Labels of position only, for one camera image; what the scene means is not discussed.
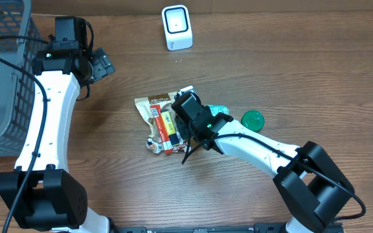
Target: wood grain surface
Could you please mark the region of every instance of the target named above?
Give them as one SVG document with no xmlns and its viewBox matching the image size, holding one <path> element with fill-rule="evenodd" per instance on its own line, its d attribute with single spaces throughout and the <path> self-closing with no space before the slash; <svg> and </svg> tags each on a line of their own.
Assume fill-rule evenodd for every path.
<svg viewBox="0 0 373 233">
<path fill-rule="evenodd" d="M 290 218 L 271 178 L 244 161 L 199 150 L 181 165 L 183 155 L 146 148 L 149 128 L 133 99 L 193 85 L 203 103 L 226 105 L 235 118 L 261 111 L 261 133 L 272 139 L 323 146 L 368 208 L 346 232 L 373 232 L 373 12 L 194 15 L 194 46 L 175 52 L 160 16 L 86 19 L 116 67 L 71 120 L 70 173 L 92 209 L 118 226 Z M 53 17 L 34 20 L 41 34 L 54 33 Z M 0 172 L 14 163 L 0 158 Z M 341 214 L 358 211 L 350 201 Z M 7 212 L 0 198 L 0 231 Z"/>
</svg>

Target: gray plastic basket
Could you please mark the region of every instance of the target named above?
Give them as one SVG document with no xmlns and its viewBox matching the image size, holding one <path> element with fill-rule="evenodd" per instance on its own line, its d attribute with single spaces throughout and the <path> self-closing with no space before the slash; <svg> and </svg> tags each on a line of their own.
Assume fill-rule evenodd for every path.
<svg viewBox="0 0 373 233">
<path fill-rule="evenodd" d="M 30 13 L 30 0 L 0 1 L 0 36 L 40 38 Z M 0 41 L 0 57 L 32 72 L 31 61 L 43 47 L 44 44 L 35 41 L 6 39 Z M 0 63 L 0 156 L 21 153 L 33 103 L 34 82 Z"/>
</svg>

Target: yellow label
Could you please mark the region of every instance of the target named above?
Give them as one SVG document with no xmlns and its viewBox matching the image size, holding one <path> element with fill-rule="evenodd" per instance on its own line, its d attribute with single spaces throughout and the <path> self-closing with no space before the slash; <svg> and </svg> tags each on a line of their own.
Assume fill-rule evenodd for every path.
<svg viewBox="0 0 373 233">
<path fill-rule="evenodd" d="M 172 123 L 171 116 L 169 115 L 168 111 L 161 113 L 163 124 L 165 125 L 166 132 L 169 135 L 173 135 L 176 133 L 174 124 Z"/>
</svg>

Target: wall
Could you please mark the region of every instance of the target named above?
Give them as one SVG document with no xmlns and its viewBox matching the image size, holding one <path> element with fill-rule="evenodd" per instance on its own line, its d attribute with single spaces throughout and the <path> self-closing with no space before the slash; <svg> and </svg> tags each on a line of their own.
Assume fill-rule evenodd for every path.
<svg viewBox="0 0 373 233">
<path fill-rule="evenodd" d="M 178 3 L 191 14 L 373 10 L 373 0 L 33 0 L 32 11 L 74 16 L 160 14 Z"/>
</svg>

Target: green bottle cap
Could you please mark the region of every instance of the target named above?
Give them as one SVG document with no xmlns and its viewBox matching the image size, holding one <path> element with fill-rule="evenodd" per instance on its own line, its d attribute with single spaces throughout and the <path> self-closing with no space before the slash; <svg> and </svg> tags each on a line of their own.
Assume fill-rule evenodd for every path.
<svg viewBox="0 0 373 233">
<path fill-rule="evenodd" d="M 259 132 L 264 126 L 264 116 L 259 111 L 248 111 L 241 118 L 241 124 L 251 131 Z"/>
</svg>

